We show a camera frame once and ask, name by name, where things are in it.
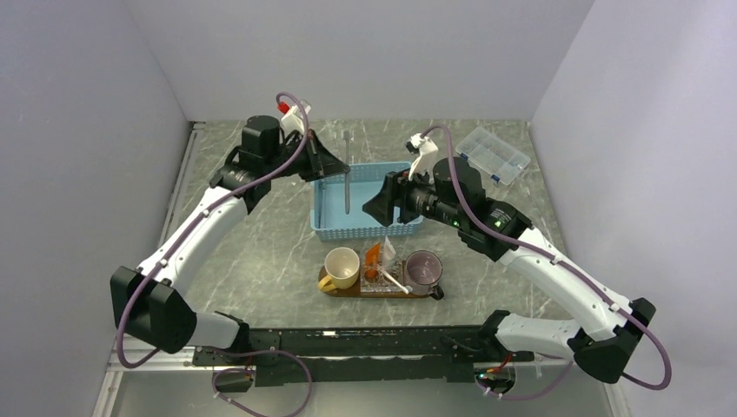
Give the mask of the purple ceramic mug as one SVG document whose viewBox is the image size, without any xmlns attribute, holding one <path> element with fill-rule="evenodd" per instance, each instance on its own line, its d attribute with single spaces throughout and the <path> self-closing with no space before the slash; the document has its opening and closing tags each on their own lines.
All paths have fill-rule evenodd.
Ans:
<svg viewBox="0 0 737 417">
<path fill-rule="evenodd" d="M 440 287 L 443 266 L 437 255 L 427 250 L 418 250 L 408 256 L 404 263 L 404 276 L 409 293 L 429 296 L 439 301 L 445 296 Z"/>
</svg>

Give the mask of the light blue plastic basket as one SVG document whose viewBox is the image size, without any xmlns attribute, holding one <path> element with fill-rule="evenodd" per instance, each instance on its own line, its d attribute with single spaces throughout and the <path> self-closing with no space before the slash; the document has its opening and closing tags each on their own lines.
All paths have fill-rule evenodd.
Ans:
<svg viewBox="0 0 737 417">
<path fill-rule="evenodd" d="M 310 226 L 322 242 L 383 238 L 384 236 L 415 235 L 423 222 L 420 216 L 412 222 L 393 223 L 383 227 L 362 211 L 363 203 L 374 197 L 391 171 L 402 171 L 409 162 L 368 162 L 350 166 L 350 214 L 344 212 L 344 175 L 337 175 L 312 182 L 313 199 L 310 210 Z M 325 228 L 317 226 L 320 181 L 327 184 Z"/>
</svg>

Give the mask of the brown wooden oval tray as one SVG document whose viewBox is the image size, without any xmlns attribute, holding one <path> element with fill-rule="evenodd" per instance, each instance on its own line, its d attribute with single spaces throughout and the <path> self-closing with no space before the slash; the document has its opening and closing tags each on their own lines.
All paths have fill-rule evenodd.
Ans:
<svg viewBox="0 0 737 417">
<path fill-rule="evenodd" d="M 364 279 L 363 272 L 364 267 L 361 267 L 358 280 L 351 288 L 338 289 L 323 293 L 332 297 L 363 299 L 425 299 L 430 297 L 430 295 L 416 295 L 412 293 L 405 295 L 384 277 L 381 279 L 377 277 L 376 282 L 368 282 Z M 324 274 L 325 269 L 322 268 L 318 274 L 317 283 Z"/>
</svg>

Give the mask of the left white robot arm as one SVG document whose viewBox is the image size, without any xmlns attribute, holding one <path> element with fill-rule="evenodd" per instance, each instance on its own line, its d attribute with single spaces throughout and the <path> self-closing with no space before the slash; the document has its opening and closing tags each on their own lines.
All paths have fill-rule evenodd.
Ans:
<svg viewBox="0 0 737 417">
<path fill-rule="evenodd" d="M 214 348 L 227 364 L 243 362 L 252 348 L 249 324 L 225 313 L 197 313 L 184 293 L 220 241 L 268 194 L 272 180 L 297 175 L 314 182 L 349 171 L 314 130 L 286 118 L 250 117 L 240 144 L 227 154 L 185 222 L 137 267 L 120 267 L 111 276 L 116 349 L 121 351 L 123 337 L 130 335 L 156 351 Z"/>
</svg>

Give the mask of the orange capped toothpaste tube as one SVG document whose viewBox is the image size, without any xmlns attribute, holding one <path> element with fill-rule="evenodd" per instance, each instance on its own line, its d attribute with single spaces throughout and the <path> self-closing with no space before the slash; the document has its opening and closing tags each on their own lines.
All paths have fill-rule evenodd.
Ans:
<svg viewBox="0 0 737 417">
<path fill-rule="evenodd" d="M 373 247 L 369 248 L 364 256 L 364 272 L 363 277 L 368 282 L 376 282 L 377 267 L 381 257 L 381 243 L 377 242 Z"/>
</svg>

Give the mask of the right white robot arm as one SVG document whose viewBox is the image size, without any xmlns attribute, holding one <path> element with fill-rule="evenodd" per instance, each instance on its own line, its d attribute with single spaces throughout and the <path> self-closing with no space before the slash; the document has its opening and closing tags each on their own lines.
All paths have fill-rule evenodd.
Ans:
<svg viewBox="0 0 737 417">
<path fill-rule="evenodd" d="M 486 234 L 463 209 L 453 187 L 451 162 L 465 202 L 495 235 Z M 487 359 L 535 352 L 571 360 L 601 382 L 613 384 L 625 376 L 655 306 L 645 298 L 630 301 L 571 272 L 572 262 L 529 218 L 486 195 L 481 174 L 463 158 L 440 160 L 432 175 L 411 178 L 406 169 L 387 173 L 362 210 L 383 226 L 423 216 L 455 228 L 467 247 L 528 278 L 570 314 L 567 321 L 554 321 L 495 310 L 478 333 L 479 349 Z"/>
</svg>

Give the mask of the clear acrylic toothbrush holder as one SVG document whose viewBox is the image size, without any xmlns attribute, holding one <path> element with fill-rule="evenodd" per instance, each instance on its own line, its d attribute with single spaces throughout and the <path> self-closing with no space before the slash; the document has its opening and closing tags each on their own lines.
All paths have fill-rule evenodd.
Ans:
<svg viewBox="0 0 737 417">
<path fill-rule="evenodd" d="M 367 252 L 359 280 L 362 295 L 407 295 L 402 265 L 393 256 Z"/>
</svg>

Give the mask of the yellow ceramic mug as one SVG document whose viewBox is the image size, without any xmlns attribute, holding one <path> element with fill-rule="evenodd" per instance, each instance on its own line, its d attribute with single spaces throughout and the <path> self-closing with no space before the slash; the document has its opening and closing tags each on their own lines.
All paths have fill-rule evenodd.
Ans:
<svg viewBox="0 0 737 417">
<path fill-rule="evenodd" d="M 317 288 L 322 292 L 329 292 L 351 288 L 358 280 L 362 263 L 352 248 L 339 247 L 326 255 L 323 266 L 325 274 Z"/>
</svg>

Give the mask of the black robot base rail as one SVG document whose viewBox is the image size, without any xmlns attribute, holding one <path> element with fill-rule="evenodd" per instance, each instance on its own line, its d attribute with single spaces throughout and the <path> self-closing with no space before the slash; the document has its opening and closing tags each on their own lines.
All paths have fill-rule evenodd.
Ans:
<svg viewBox="0 0 737 417">
<path fill-rule="evenodd" d="M 484 367 L 531 362 L 530 352 L 506 354 L 479 337 L 479 326 L 378 328 L 253 328 L 253 360 L 198 348 L 196 367 L 246 365 L 258 387 L 304 382 L 444 380 L 472 382 Z"/>
</svg>

